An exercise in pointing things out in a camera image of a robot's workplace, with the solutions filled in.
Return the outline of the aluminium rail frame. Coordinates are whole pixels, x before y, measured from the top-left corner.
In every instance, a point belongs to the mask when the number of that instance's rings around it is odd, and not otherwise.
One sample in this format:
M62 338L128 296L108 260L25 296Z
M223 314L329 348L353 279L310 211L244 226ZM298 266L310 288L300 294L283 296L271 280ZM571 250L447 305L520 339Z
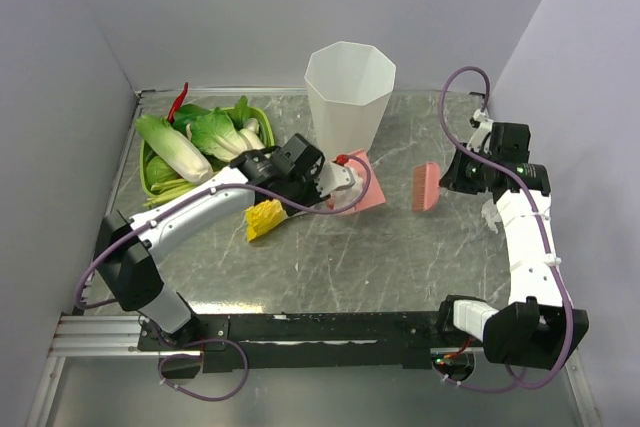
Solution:
M50 352L57 357L116 357L135 354L162 357L178 354L194 356L185 352L171 355L141 352L138 349L138 341L147 325L152 327L150 321L137 316L64 316L54 334ZM438 328L461 331L439 322ZM480 345L480 336L467 335L467 340L474 346Z

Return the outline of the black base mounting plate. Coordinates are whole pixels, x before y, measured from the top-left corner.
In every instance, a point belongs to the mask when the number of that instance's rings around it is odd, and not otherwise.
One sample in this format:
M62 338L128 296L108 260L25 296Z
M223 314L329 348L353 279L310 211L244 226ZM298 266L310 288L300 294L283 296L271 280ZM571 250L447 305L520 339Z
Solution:
M205 373L243 369L400 366L429 369L431 355L456 351L468 335L439 329L436 312L199 315L180 334L145 326L141 352L185 352Z

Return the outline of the red chili pepper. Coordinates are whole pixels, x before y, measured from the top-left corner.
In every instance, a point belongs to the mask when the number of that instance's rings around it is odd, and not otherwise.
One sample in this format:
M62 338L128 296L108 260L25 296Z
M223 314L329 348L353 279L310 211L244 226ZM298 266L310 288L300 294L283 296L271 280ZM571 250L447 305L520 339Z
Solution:
M175 114L180 110L189 91L189 83L185 82L181 93L175 98L167 115L167 121L172 124Z

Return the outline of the green celery stalk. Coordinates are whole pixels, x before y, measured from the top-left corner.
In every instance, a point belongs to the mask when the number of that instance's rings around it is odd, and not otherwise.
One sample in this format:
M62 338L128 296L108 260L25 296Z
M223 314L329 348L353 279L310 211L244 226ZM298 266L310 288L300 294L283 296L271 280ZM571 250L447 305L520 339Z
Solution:
M182 178L153 184L143 206L146 208L154 208L164 205L190 192L194 188L194 184Z

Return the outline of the pink hand brush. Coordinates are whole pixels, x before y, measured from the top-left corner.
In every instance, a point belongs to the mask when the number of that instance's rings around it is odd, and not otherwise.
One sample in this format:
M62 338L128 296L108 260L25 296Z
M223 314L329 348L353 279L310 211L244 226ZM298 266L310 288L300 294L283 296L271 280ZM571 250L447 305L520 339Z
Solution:
M412 211L431 210L439 199L441 177L440 166L436 162L427 162L414 169L412 185Z

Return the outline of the paper scrap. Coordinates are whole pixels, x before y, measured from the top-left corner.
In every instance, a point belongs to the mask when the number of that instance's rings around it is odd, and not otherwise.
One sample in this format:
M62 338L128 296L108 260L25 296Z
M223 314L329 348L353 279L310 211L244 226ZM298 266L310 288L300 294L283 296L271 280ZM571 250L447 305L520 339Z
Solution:
M327 205L330 209L336 210L352 204L355 199L362 193L363 186L363 178L358 174L355 174L354 184L347 189L334 191L327 201Z
M502 222L501 215L495 205L495 203L489 199L481 207L481 216L485 220L488 228L498 234L498 224Z

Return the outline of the large white napa cabbage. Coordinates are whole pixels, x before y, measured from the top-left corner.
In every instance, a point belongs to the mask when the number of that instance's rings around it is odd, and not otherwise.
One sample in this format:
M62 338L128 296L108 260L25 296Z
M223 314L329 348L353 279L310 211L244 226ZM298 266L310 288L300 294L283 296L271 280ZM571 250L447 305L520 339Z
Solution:
M208 160L167 119L142 115L135 129L158 157L190 183L200 185L214 176Z

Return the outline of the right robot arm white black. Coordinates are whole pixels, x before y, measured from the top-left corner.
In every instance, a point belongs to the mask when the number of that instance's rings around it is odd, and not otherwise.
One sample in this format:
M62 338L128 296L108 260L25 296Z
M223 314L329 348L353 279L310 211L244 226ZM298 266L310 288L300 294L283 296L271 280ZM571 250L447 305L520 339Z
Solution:
M589 328L553 276L560 264L550 229L551 187L547 170L529 161L527 125L474 120L471 139L457 149L441 187L492 195L508 250L510 294L506 307L449 295L441 303L436 330L448 345L469 335L481 341L497 364L551 370L564 363Z

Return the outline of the white plastic waste bin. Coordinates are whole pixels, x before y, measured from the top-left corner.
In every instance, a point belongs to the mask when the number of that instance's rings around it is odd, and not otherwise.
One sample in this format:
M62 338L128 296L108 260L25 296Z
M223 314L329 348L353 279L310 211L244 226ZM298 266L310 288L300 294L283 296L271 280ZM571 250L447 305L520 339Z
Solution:
M304 80L326 157L371 148L395 76L395 64L372 45L339 41L311 54Z

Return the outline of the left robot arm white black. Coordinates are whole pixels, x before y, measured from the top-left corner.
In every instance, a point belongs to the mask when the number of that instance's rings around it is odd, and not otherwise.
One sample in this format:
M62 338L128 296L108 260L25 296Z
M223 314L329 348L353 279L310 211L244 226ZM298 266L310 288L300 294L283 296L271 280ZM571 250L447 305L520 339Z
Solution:
M342 166L296 134L282 147L241 153L212 179L158 208L131 218L106 216L93 265L122 310L143 314L172 347L184 349L196 340L198 320L161 278L165 257L200 230L262 201L316 213L332 192L351 184Z

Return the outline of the white radish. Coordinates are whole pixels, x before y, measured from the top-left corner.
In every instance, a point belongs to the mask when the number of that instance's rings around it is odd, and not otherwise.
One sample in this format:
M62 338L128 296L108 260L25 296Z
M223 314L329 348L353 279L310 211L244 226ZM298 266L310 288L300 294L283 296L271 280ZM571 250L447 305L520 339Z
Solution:
M265 144L259 137L259 129L258 120L249 118L238 131L238 135L241 138L242 151L262 150L265 148Z

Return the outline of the yellow napa cabbage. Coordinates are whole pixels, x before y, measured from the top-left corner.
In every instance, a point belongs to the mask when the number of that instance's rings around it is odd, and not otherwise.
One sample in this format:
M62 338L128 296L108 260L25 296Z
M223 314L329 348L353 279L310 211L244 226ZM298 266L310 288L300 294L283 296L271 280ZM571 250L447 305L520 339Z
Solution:
M253 242L269 233L288 219L282 203L279 200L265 200L245 211L247 222L247 240Z

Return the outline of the green bok choy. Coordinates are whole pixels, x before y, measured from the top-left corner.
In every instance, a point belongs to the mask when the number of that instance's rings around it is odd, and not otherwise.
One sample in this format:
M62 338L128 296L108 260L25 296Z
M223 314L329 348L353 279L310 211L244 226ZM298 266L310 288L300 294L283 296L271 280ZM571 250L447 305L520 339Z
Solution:
M229 163L252 145L236 129L229 116L215 109L189 125L191 142L203 154Z

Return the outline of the green vegetable tray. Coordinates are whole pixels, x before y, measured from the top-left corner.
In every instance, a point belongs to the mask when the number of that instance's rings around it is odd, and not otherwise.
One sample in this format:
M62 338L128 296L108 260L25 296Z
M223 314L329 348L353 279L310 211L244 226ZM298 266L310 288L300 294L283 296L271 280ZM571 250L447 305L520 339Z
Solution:
M245 96L241 97L233 107L217 107L217 109L229 116L237 130L240 130L249 118L257 119L260 125L259 137L265 147L271 147L275 144L274 135L266 114L257 107L249 106ZM204 107L185 104L175 114L174 126L185 134L187 123L196 117L206 115L208 112L209 110ZM150 188L153 184L181 178L155 154L144 140L141 141L139 161L141 186L146 195L150 193Z

